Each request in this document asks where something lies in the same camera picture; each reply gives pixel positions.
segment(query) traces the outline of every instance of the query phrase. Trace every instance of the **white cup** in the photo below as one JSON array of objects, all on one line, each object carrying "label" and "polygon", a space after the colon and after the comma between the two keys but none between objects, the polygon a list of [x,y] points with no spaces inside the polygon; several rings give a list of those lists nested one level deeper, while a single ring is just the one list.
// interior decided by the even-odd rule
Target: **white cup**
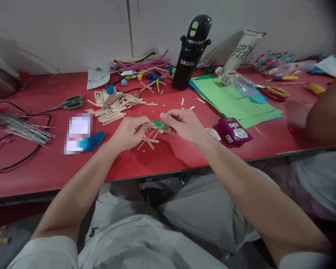
[{"label": "white cup", "polygon": [[244,59],[252,52],[259,39],[266,33],[256,32],[252,30],[244,30],[244,35],[236,45],[234,51],[229,57],[229,60],[224,66],[225,70],[236,70]]}]

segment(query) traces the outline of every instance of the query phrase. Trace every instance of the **pile of popsicle sticks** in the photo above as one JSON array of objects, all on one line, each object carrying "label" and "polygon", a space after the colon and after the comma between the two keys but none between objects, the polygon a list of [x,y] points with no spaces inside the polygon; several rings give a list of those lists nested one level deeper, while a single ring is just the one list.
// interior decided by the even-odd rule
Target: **pile of popsicle sticks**
[{"label": "pile of popsicle sticks", "polygon": [[130,109],[136,105],[146,104],[142,98],[139,98],[139,93],[135,93],[134,96],[121,92],[109,95],[107,92],[103,91],[94,92],[94,97],[96,103],[90,100],[87,101],[100,109],[95,110],[91,108],[86,110],[86,112],[92,113],[95,117],[97,117],[98,121],[102,123],[102,125],[107,125],[124,118],[126,113],[123,113],[122,111],[126,109]]}]

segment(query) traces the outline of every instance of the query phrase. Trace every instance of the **person's left hand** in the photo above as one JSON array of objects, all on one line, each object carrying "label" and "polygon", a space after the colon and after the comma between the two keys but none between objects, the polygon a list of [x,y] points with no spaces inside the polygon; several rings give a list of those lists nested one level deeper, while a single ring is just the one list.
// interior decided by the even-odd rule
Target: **person's left hand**
[{"label": "person's left hand", "polygon": [[142,141],[143,135],[153,126],[146,116],[125,117],[108,143],[117,150],[117,153],[121,153],[137,146]]}]

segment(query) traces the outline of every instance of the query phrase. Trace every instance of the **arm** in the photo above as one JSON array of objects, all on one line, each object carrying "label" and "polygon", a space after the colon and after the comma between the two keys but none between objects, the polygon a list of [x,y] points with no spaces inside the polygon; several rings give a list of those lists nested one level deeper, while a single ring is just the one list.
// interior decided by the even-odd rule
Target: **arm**
[{"label": "arm", "polygon": [[212,138],[192,111],[173,109],[167,114],[171,117],[162,113],[162,121],[204,154],[277,265],[289,253],[329,251],[329,241],[308,216],[280,189]]},{"label": "arm", "polygon": [[311,108],[306,134],[314,140],[336,143],[336,79]]},{"label": "arm", "polygon": [[71,178],[54,198],[31,239],[64,235],[77,242],[78,231],[117,155],[141,142],[153,123],[125,117],[111,139]]}]

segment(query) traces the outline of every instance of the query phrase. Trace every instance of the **white sleeve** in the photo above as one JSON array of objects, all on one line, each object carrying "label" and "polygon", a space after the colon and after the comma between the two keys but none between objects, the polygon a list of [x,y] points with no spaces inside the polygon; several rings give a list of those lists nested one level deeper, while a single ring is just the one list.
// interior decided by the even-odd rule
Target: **white sleeve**
[{"label": "white sleeve", "polygon": [[7,269],[78,269],[75,242],[66,236],[41,237],[29,241]]},{"label": "white sleeve", "polygon": [[279,269],[316,269],[328,268],[331,257],[317,252],[295,252],[283,257]]}]

